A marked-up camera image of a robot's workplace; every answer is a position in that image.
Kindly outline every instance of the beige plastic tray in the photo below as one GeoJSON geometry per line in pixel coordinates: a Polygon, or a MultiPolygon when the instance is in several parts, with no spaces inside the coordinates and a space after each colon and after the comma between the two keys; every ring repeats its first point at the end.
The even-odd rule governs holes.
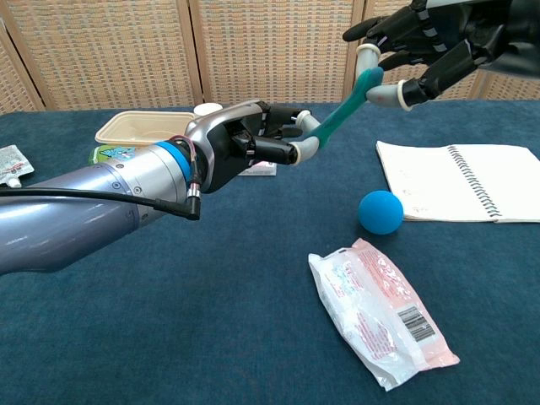
{"type": "Polygon", "coordinates": [[[99,143],[143,146],[183,135],[195,116],[191,112],[124,111],[113,116],[96,134],[99,143]]]}

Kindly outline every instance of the black cable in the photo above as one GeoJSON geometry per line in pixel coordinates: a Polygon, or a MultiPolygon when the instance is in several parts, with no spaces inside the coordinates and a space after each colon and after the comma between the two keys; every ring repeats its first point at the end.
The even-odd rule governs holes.
{"type": "Polygon", "coordinates": [[[72,198],[91,198],[96,200],[118,201],[120,203],[131,203],[152,207],[156,211],[171,213],[173,215],[198,219],[191,210],[192,204],[180,204],[178,202],[165,201],[156,198],[155,200],[145,197],[130,196],[118,192],[97,192],[94,190],[76,190],[70,188],[16,188],[0,190],[0,197],[72,197],[72,198]]]}

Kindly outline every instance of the spiral binding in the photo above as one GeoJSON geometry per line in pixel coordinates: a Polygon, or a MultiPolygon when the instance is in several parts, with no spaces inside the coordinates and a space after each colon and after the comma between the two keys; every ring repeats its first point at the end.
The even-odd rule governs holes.
{"type": "Polygon", "coordinates": [[[455,147],[454,145],[449,146],[448,152],[450,152],[450,155],[456,162],[457,167],[465,176],[465,179],[469,183],[469,186],[472,188],[472,190],[474,191],[474,193],[476,194],[476,196],[482,203],[488,215],[491,218],[502,217],[502,215],[500,214],[500,211],[497,209],[497,206],[494,204],[489,194],[482,187],[482,184],[480,183],[480,181],[478,181],[478,179],[474,175],[474,172],[471,170],[471,168],[467,164],[467,161],[459,153],[459,150],[457,149],[457,147],[455,147]]]}

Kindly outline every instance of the blue ring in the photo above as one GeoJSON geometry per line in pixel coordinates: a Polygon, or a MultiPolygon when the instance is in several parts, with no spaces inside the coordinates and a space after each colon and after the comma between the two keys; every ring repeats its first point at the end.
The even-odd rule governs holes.
{"type": "Polygon", "coordinates": [[[180,170],[182,170],[184,178],[186,179],[186,181],[189,181],[192,178],[192,168],[190,167],[186,157],[181,153],[181,151],[167,142],[157,142],[156,145],[165,149],[172,155],[173,158],[175,158],[176,163],[180,166],[180,170]]]}

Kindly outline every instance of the notebook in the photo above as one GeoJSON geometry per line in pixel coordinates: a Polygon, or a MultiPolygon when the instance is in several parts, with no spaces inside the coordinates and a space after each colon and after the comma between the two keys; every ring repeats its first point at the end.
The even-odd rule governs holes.
{"type": "Polygon", "coordinates": [[[405,219],[540,222],[540,161],[527,148],[380,141],[376,148],[405,219]]]}

